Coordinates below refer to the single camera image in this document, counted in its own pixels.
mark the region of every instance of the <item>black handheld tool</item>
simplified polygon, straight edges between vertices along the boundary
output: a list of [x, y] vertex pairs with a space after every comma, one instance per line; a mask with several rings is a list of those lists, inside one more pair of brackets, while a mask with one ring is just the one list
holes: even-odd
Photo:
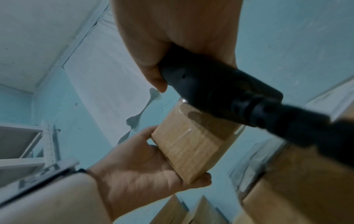
[[258, 79], [209, 56], [173, 46], [159, 63], [182, 98], [211, 115], [266, 129], [302, 147], [354, 167], [354, 123], [281, 104], [283, 95]]

